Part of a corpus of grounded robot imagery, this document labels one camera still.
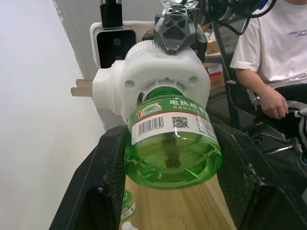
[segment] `green plastic bottle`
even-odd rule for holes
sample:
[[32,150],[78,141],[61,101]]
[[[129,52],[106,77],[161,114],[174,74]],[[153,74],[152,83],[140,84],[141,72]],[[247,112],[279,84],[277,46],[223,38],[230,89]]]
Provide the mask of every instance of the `green plastic bottle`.
[[132,198],[131,193],[125,189],[120,221],[127,220],[134,213],[134,210],[135,202]]
[[148,94],[128,119],[125,171],[154,189],[180,189],[209,180],[220,169],[221,149],[205,110],[178,90]]

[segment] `white wall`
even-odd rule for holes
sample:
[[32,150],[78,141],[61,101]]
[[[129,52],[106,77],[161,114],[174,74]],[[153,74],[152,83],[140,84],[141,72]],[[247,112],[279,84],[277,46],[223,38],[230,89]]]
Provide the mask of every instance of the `white wall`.
[[48,229],[104,130],[51,0],[0,7],[0,229]]

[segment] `barcode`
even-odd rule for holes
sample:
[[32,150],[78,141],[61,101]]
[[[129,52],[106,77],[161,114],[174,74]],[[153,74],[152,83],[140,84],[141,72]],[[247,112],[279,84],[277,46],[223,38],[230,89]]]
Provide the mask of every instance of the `barcode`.
[[163,128],[164,123],[163,123],[163,117],[157,117],[154,119],[151,119],[149,121],[145,121],[142,124],[139,124],[139,135],[142,135],[144,133],[153,131],[158,128]]

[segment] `cardboard box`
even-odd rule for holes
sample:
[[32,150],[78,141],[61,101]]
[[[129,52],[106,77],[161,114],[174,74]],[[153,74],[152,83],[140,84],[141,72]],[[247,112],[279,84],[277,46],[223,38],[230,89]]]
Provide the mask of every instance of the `cardboard box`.
[[216,40],[214,41],[208,41],[208,46],[207,46],[207,55],[208,54],[215,54],[220,52],[219,44],[217,43]]
[[211,90],[224,87],[223,66],[216,63],[204,63],[204,66],[209,73]]

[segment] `white electric plug device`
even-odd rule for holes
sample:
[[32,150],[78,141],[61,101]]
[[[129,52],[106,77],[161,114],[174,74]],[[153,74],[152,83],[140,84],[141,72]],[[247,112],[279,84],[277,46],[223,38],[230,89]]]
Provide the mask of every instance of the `white electric plug device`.
[[210,93],[209,75],[195,52],[187,47],[167,55],[153,40],[137,43],[111,68],[99,69],[93,81],[93,100],[126,122],[152,90],[168,86],[204,108]]

